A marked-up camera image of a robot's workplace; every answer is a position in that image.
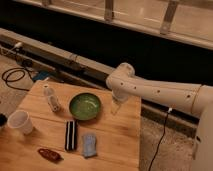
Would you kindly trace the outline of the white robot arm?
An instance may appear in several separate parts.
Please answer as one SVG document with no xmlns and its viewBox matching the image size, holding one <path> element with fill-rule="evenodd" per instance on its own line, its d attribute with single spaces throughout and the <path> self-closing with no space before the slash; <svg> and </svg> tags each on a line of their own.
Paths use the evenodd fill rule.
<svg viewBox="0 0 213 171">
<path fill-rule="evenodd" d="M 128 63 L 121 63 L 106 84 L 116 101 L 134 95 L 199 117 L 190 171 L 213 171 L 213 86 L 139 78 Z"/>
</svg>

